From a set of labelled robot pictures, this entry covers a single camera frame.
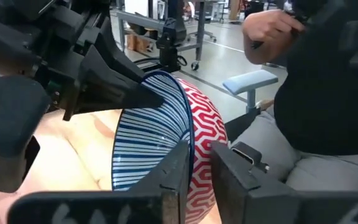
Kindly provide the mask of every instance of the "person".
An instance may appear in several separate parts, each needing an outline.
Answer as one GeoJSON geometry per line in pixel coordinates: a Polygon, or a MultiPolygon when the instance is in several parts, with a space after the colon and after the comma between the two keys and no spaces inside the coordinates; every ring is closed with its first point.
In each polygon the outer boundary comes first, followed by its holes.
{"type": "Polygon", "coordinates": [[[341,28],[328,22],[303,32],[281,10],[243,23],[247,59],[263,64],[286,52],[288,76],[237,141],[260,151],[268,174],[295,190],[358,191],[358,70],[338,50],[341,28]],[[255,49],[254,41],[263,44],[255,49]]]}

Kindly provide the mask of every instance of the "table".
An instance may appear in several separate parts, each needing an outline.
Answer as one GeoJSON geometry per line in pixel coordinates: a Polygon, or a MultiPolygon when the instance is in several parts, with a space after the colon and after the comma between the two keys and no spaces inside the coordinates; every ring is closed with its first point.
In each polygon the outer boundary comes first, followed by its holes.
{"type": "MultiPolygon", "coordinates": [[[[41,150],[20,189],[0,193],[0,224],[6,223],[9,207],[19,197],[40,191],[111,189],[111,154],[121,111],[79,114],[70,122],[63,111],[46,114],[35,136],[41,150]]],[[[220,224],[213,211],[200,224],[220,224]]]]}

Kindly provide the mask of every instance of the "padded armrest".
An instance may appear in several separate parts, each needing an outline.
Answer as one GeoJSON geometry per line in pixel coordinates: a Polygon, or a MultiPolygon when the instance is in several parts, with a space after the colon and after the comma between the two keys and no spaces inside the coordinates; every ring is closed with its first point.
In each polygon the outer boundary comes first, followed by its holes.
{"type": "Polygon", "coordinates": [[[231,77],[223,82],[223,86],[233,95],[278,82],[277,76],[266,70],[258,70],[231,77]]]}

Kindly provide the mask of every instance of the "floor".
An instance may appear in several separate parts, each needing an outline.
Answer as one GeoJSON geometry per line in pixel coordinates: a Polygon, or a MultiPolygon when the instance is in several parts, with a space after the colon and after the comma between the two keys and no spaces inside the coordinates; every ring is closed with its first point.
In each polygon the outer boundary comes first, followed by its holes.
{"type": "MultiPolygon", "coordinates": [[[[118,39],[116,20],[113,20],[112,26],[118,39]]],[[[190,26],[188,32],[195,29],[195,26],[190,26]]],[[[229,77],[258,70],[261,66],[252,65],[245,58],[241,26],[208,24],[206,30],[214,33],[217,42],[205,38],[200,69],[195,72],[186,66],[175,75],[188,80],[209,96],[223,120],[229,121],[245,113],[247,96],[232,96],[221,83],[229,77]]],[[[127,51],[127,55],[132,60],[147,57],[133,51],[127,51]]],[[[190,64],[195,59],[195,50],[183,52],[182,56],[190,64]]],[[[273,98],[286,77],[282,69],[266,69],[278,76],[279,83],[257,90],[258,100],[273,98]]],[[[28,178],[16,193],[0,193],[0,224],[6,223],[7,211],[12,203],[31,192],[110,189],[111,150],[94,149],[111,148],[118,116],[119,111],[105,111],[75,116],[69,123],[64,123],[60,111],[46,115],[36,133],[43,150],[28,178]]],[[[215,207],[201,224],[219,223],[221,221],[215,207]]]]}

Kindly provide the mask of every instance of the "metal rack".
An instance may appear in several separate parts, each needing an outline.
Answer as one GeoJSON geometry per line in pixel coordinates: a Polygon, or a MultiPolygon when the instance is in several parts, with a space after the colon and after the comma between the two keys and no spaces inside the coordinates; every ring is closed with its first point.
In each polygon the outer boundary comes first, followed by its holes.
{"type": "MultiPolygon", "coordinates": [[[[122,11],[122,0],[116,0],[117,2],[117,17],[118,17],[118,26],[119,26],[119,38],[120,38],[120,44],[121,49],[125,49],[125,35],[126,34],[132,34],[136,37],[139,37],[141,39],[145,39],[147,41],[155,43],[157,40],[152,39],[150,37],[144,36],[144,35],[138,35],[132,30],[128,30],[124,28],[124,21],[131,20],[131,22],[138,24],[140,26],[144,26],[146,28],[153,27],[153,29],[157,30],[157,32],[161,32],[164,22],[165,21],[158,21],[156,19],[151,19],[148,17],[135,17],[135,14],[129,15],[126,12],[122,11]]],[[[204,38],[204,27],[205,27],[205,2],[218,2],[218,0],[197,0],[200,4],[200,11],[199,11],[199,20],[198,20],[198,27],[197,27],[197,38],[196,43],[182,43],[180,46],[178,46],[177,50],[178,52],[182,52],[185,50],[195,49],[196,50],[196,60],[191,64],[191,68],[193,70],[197,70],[199,68],[199,64],[201,61],[201,53],[203,50],[203,38],[204,38]]]]}

